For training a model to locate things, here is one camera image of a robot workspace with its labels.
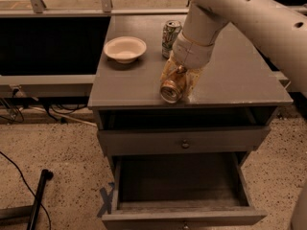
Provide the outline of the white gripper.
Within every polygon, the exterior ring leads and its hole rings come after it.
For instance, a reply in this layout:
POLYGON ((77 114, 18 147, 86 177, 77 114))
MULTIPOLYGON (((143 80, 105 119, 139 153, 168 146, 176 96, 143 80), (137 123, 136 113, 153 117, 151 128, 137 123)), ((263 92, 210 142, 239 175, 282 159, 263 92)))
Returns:
POLYGON ((208 38, 189 38, 180 32, 173 44, 173 52, 167 59, 160 81, 165 81, 168 75, 177 69, 177 65, 189 69, 186 72, 185 97, 194 90, 204 67, 211 59, 215 46, 215 36, 208 38))

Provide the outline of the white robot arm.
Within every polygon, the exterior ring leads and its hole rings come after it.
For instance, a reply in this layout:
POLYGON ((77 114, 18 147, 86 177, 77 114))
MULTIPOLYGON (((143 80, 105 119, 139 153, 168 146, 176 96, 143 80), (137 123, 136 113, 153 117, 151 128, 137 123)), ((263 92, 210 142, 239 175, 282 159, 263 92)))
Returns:
POLYGON ((183 29, 161 74, 181 71, 190 83, 211 59, 215 41, 232 23, 301 94, 307 93, 307 18, 273 0, 191 0, 183 29))

